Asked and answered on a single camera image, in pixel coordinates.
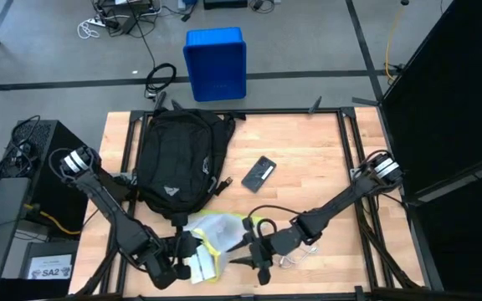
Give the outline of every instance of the black metal frame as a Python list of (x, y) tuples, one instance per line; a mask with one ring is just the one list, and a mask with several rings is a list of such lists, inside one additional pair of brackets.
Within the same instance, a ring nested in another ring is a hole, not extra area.
[[(276, 115), (276, 114), (308, 114), (308, 108), (299, 108), (299, 109), (256, 109), (256, 110), (215, 110), (214, 113), (221, 115), (226, 114), (228, 112), (239, 112), (245, 113), (246, 115)], [(349, 140), (347, 139), (347, 132), (346, 132), (346, 122), (345, 117), (351, 122), (352, 134), (354, 138), (354, 142), (356, 145), (356, 149), (358, 152), (358, 158), (360, 160), (365, 159), (365, 154), (362, 148), (362, 139), (360, 137), (360, 132), (358, 130), (358, 124), (356, 122), (356, 116), (354, 114), (354, 108), (347, 107), (347, 108), (319, 108), (316, 114), (330, 114), (334, 113), (337, 116), (338, 127), (340, 130), (341, 136), (341, 144), (344, 150), (344, 156), (346, 159), (346, 166), (347, 166), (347, 175), (350, 176), (350, 169), (354, 167), (354, 162), (352, 160), (351, 155), (351, 148), (349, 145)], [(128, 163), (129, 163), (129, 154), (131, 152), (131, 142), (132, 137), (134, 135), (134, 128), (135, 123), (138, 119), (141, 118), (141, 134), (139, 137), (138, 148), (139, 151), (137, 152), (137, 159), (136, 163), (139, 160), (139, 155), (142, 149), (142, 141), (144, 138), (146, 126), (148, 124), (148, 120), (152, 116), (153, 112), (151, 111), (132, 111), (130, 117), (130, 125), (128, 128), (128, 136), (126, 137), (126, 145), (124, 147), (124, 155), (122, 158), (122, 171), (127, 171)], [(375, 236), (379, 242), (382, 243), (384, 246), (384, 238), (382, 235), (382, 229), (380, 225), (380, 219), (378, 216), (377, 211), (375, 210), (375, 202), (371, 198), (368, 200), (368, 205), (370, 207), (370, 214), (375, 230)], [(355, 204), (356, 210), (356, 219), (358, 221), (359, 231), (360, 231), (360, 222), (366, 221), (366, 217), (364, 215), (363, 204), (358, 202)], [(130, 208), (128, 210), (128, 214), (134, 215), (135, 214), (135, 203), (130, 203)], [(367, 270), (367, 277), (368, 282), (370, 285), (370, 289), (373, 290), (374, 288), (379, 287), (377, 281), (377, 275), (375, 273), (375, 265), (373, 263), (372, 257), (372, 250), (370, 247), (369, 240), (367, 239), (366, 235), (360, 231), (361, 234), (361, 244), (362, 244), (362, 251), (366, 261), (366, 270)], [(384, 278), (385, 284), (389, 288), (393, 288), (393, 281), (392, 275), (387, 268), (387, 265), (382, 262), (382, 267), (384, 271)], [(118, 279), (116, 283), (116, 293), (123, 294), (124, 287), (126, 283), (126, 268), (127, 268), (127, 261), (124, 258), (120, 259), (120, 267), (118, 272)], [(110, 273), (107, 273), (102, 281), (102, 288), (105, 288), (105, 291), (101, 293), (106, 293), (106, 289), (109, 286), (110, 281)], [(213, 300), (213, 299), (293, 299), (293, 298), (302, 298), (302, 299), (327, 299), (327, 300), (363, 300), (365, 297), (369, 296), (369, 293), (363, 293), (362, 287), (355, 287), (355, 292), (349, 293), (309, 293), (309, 294), (281, 294), (281, 295), (249, 295), (249, 296), (185, 296), (185, 297), (161, 297), (161, 298), (153, 298), (153, 299), (161, 299), (161, 300), (198, 300), (198, 299), (205, 299), (205, 300)]]

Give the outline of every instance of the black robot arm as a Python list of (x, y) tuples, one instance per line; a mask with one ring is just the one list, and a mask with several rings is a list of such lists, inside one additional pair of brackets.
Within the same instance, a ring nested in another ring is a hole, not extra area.
[[(258, 268), (260, 284), (267, 284), (270, 280), (269, 268), (273, 265), (273, 255), (287, 255), (302, 242), (306, 245), (313, 244), (321, 237), (322, 231), (328, 226), (329, 221), (345, 208), (361, 200), (364, 196), (375, 196), (390, 192), (401, 185), (403, 172), (390, 153), (384, 151), (370, 159), (371, 157), (368, 156), (367, 160), (360, 164), (349, 187), (322, 207), (302, 212), (291, 219), (291, 227), (277, 231), (275, 223), (270, 219), (264, 219), (254, 225), (251, 215), (257, 209), (267, 206), (257, 207), (251, 211), (249, 216), (243, 220), (244, 228), (247, 231), (244, 234), (243, 241), (230, 249), (230, 251), (233, 251), (249, 245), (251, 256), (234, 259), (231, 263), (247, 264), (252, 268)], [(261, 226), (266, 222), (273, 226), (274, 232), (263, 235)], [(366, 223), (366, 225), (362, 225), (361, 230), (366, 231), (368, 228), (369, 226)], [(376, 246), (376, 249), (379, 252), (381, 250), (385, 252), (385, 249), (380, 248), (379, 245)], [(391, 259), (391, 256), (387, 253), (383, 254), (383, 257)]]
[(178, 278), (187, 278), (178, 275), (170, 258), (191, 257), (200, 242), (189, 232), (159, 238), (151, 228), (127, 215), (121, 201), (129, 190), (117, 185), (101, 168), (100, 156), (94, 150), (83, 146), (71, 151), (61, 159), (59, 173), (64, 182), (84, 192), (98, 207), (113, 225), (119, 252), (135, 267), (144, 266), (157, 288), (164, 289)]

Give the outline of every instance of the backpack logo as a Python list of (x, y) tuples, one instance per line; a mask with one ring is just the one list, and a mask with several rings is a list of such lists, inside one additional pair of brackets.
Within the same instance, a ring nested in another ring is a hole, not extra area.
[(202, 171), (206, 175), (209, 175), (209, 157), (208, 156), (204, 159), (204, 163), (202, 164)]
[(165, 192), (169, 196), (174, 196), (178, 191), (180, 191), (180, 188), (171, 188), (168, 186), (164, 186), (163, 188), (165, 188)]

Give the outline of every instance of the yellow cable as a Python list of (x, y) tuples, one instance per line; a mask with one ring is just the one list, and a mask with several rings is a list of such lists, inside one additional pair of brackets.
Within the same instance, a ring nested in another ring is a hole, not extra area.
[(388, 54), (390, 53), (390, 47), (392, 46), (393, 32), (397, 27), (397, 22), (399, 22), (399, 18), (401, 17), (401, 14), (403, 13), (403, 11), (404, 11), (404, 6), (401, 6), (395, 16), (395, 20), (393, 20), (392, 29), (390, 29), (390, 36), (388, 37), (388, 43), (386, 45), (386, 63), (384, 64), (385, 65), (384, 69), (386, 70), (386, 76), (391, 80), (395, 80), (395, 78), (390, 75), (390, 71), (388, 70)]
[[(31, 206), (29, 204), (23, 204), (23, 206), (26, 207), (29, 210), (33, 209), (33, 206)], [(49, 220), (51, 220), (51, 222), (53, 222), (55, 224), (55, 226), (57, 226), (57, 228), (60, 229), (60, 231), (66, 233), (66, 234), (69, 234), (69, 235), (79, 235), (79, 234), (81, 234), (81, 231), (70, 231), (70, 230), (66, 229), (65, 227), (63, 227), (59, 223), (59, 221), (57, 221), (57, 219), (55, 217), (50, 216), (46, 212), (41, 211), (40, 215), (43, 216), (43, 217), (47, 217)]]

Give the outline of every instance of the power strip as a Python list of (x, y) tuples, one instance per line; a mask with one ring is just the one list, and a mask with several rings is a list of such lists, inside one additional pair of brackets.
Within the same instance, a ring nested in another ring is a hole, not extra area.
[(95, 18), (88, 19), (87, 23), (95, 26), (105, 27), (105, 23), (103, 23), (101, 20), (96, 20)]

